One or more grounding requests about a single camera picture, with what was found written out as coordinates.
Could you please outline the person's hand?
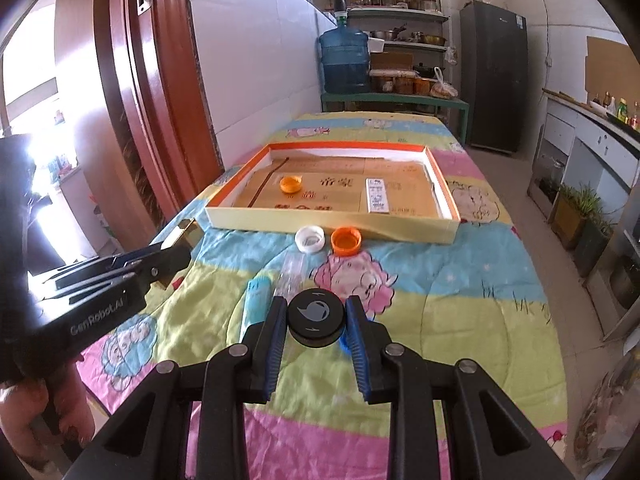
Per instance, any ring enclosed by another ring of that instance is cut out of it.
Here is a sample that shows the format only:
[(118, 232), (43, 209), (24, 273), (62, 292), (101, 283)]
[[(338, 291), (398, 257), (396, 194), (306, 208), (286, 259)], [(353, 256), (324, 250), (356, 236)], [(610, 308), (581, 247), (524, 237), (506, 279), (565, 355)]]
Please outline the person's hand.
[(25, 378), (12, 386), (1, 386), (1, 430), (15, 454), (32, 468), (43, 470), (49, 461), (46, 446), (54, 440), (35, 432), (32, 422), (50, 401), (60, 418), (59, 441), (78, 442), (84, 448), (94, 436), (96, 425), (76, 365), (83, 360), (83, 356), (76, 356), (61, 370), (53, 398), (43, 379)]

